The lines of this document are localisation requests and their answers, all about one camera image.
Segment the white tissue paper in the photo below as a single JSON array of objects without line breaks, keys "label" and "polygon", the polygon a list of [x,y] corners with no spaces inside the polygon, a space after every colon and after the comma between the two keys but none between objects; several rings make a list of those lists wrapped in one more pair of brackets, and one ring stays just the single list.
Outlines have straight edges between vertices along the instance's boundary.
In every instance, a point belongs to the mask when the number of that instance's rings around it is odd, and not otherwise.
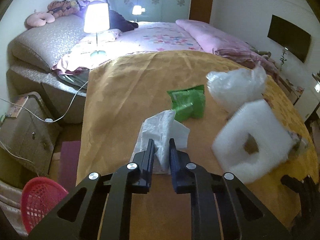
[{"label": "white tissue paper", "polygon": [[169,140],[174,139],[176,148],[187,148],[190,129],[175,120],[175,111],[166,110],[147,118],[141,125],[130,161],[138,152],[146,150],[148,140],[155,142],[153,173],[169,174]]}]

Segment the white foam packing block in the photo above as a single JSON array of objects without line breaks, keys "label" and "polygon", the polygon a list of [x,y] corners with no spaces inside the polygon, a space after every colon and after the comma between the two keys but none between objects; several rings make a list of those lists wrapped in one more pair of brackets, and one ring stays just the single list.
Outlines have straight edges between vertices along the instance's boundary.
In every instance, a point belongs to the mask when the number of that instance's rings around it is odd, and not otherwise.
[{"label": "white foam packing block", "polygon": [[224,172],[248,184],[287,161],[294,140],[261,99],[245,103],[216,136],[212,150]]}]

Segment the green snack wrapper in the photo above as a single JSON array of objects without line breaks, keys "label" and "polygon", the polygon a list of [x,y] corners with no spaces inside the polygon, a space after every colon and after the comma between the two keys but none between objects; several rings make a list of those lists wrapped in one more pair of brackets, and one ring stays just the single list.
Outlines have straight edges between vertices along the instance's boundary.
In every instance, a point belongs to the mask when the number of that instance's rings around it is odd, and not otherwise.
[{"label": "green snack wrapper", "polygon": [[171,109],[175,111],[175,120],[183,122],[189,118],[201,119],[204,116],[206,97],[204,85],[180,90],[169,90]]}]

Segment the clear bubble plastic bag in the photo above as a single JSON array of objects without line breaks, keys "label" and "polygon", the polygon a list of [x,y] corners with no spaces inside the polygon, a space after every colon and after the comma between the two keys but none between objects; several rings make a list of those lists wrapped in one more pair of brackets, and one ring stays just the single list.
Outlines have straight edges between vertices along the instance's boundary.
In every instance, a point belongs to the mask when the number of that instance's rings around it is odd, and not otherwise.
[{"label": "clear bubble plastic bag", "polygon": [[213,99],[228,113],[234,113],[244,103],[263,98],[267,74],[258,64],[254,69],[209,72],[206,78]]}]

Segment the golden yellow bedspread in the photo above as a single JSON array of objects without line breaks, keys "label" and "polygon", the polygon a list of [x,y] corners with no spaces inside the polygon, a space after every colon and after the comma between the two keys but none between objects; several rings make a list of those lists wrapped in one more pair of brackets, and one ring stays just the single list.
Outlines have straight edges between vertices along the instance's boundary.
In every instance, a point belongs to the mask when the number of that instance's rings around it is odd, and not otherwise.
[{"label": "golden yellow bedspread", "polygon": [[[136,54],[108,61],[89,72],[77,181],[91,172],[110,174],[131,160],[140,128],[154,115],[171,109],[168,90],[204,85],[204,117],[189,118],[173,129],[176,146],[208,172],[223,174],[211,146],[225,126],[228,113],[207,89],[209,72],[228,72],[239,64],[200,51],[177,50]],[[318,158],[304,121],[272,77],[267,76],[263,98],[279,122],[309,141],[307,151],[247,187],[287,227],[300,211],[298,194],[281,184],[288,174],[319,181]],[[191,239],[190,196],[176,194],[171,176],[153,174],[148,194],[134,194],[130,239]]]}]

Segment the pink plastic laundry basket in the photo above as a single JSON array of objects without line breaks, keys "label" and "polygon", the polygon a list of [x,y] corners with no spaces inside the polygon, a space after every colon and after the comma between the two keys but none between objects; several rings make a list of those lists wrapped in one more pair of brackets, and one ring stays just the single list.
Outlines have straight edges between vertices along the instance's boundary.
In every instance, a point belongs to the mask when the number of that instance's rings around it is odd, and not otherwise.
[{"label": "pink plastic laundry basket", "polygon": [[26,183],[21,196],[21,217],[27,234],[37,226],[68,191],[57,182],[36,177]]}]

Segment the grey upholstered nightstand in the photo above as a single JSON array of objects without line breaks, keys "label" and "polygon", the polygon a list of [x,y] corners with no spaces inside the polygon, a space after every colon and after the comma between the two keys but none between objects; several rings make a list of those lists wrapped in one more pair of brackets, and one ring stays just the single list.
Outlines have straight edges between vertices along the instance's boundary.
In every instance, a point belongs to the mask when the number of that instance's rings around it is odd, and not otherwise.
[{"label": "grey upholstered nightstand", "polygon": [[57,138],[62,128],[57,123],[46,123],[52,115],[37,92],[29,96],[17,118],[5,117],[1,126],[1,147],[18,163],[32,172],[45,176]]}]

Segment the pink folded quilt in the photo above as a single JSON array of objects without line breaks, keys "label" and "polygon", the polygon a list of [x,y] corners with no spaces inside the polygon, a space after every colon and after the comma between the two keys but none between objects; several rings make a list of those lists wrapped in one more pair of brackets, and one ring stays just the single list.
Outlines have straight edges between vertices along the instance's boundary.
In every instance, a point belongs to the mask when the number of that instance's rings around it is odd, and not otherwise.
[{"label": "pink folded quilt", "polygon": [[268,75],[277,78],[278,70],[274,63],[252,51],[251,46],[239,38],[201,21],[176,20],[176,24],[188,32],[205,52],[230,59],[249,69],[260,64]]}]

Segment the pink floral bed sheet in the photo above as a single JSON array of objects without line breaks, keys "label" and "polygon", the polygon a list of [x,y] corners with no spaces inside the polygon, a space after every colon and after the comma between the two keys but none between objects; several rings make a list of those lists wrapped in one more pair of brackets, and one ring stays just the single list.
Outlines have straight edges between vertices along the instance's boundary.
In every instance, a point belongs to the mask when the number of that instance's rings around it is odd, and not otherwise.
[{"label": "pink floral bed sheet", "polygon": [[53,70],[57,74],[76,75],[124,55],[166,50],[203,51],[195,38],[176,23],[139,22],[132,31],[111,29],[86,35],[61,57]]}]

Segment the dark purple plush pillow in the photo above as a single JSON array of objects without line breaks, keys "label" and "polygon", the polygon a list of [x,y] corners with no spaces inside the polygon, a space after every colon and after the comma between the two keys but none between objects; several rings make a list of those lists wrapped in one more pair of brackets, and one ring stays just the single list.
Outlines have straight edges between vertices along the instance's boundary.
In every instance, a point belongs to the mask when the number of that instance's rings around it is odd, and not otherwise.
[{"label": "dark purple plush pillow", "polygon": [[119,29],[122,32],[132,31],[138,28],[136,22],[127,21],[121,14],[109,9],[110,29]]}]

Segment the lit table lamp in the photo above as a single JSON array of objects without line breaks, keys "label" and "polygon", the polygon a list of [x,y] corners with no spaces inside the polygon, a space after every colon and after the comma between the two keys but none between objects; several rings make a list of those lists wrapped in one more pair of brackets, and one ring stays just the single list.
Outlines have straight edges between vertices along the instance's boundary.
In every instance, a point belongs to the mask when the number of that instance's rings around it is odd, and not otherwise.
[{"label": "lit table lamp", "polygon": [[99,48],[98,35],[110,29],[108,3],[93,1],[87,7],[84,20],[84,32],[95,35],[96,48],[91,57],[102,56],[106,52]]}]

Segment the brown wooden door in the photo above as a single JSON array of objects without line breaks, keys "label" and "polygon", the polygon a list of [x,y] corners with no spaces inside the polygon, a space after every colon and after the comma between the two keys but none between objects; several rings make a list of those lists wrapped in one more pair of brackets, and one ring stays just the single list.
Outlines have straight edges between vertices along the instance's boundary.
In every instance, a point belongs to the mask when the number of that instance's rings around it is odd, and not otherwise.
[{"label": "brown wooden door", "polygon": [[213,0],[191,0],[189,19],[210,22]]}]

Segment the brown plush toys pile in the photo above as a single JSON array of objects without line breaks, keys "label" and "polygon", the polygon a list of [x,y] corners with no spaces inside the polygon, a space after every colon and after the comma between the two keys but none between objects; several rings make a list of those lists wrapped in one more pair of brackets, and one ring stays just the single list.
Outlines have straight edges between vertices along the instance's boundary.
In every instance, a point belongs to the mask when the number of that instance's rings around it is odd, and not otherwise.
[{"label": "brown plush toys pile", "polygon": [[84,18],[89,4],[89,0],[53,1],[48,5],[47,12],[52,14],[55,18],[69,15],[76,15],[80,18]]}]

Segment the pink plush toy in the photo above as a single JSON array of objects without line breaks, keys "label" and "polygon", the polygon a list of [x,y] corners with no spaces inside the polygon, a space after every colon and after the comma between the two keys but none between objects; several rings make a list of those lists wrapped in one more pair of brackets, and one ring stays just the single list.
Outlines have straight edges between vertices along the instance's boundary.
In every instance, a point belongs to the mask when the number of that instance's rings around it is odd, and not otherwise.
[{"label": "pink plush toy", "polygon": [[31,14],[26,23],[30,27],[42,27],[47,23],[53,23],[55,21],[55,17],[47,12],[35,12]]}]

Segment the wall mounted black television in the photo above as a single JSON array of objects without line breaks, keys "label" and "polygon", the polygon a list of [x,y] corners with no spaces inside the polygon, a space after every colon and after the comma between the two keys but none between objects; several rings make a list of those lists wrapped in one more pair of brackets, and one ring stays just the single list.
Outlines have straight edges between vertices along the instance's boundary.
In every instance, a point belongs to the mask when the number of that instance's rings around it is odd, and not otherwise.
[{"label": "wall mounted black television", "polygon": [[268,38],[291,52],[302,63],[306,61],[311,44],[311,35],[295,24],[272,15]]}]

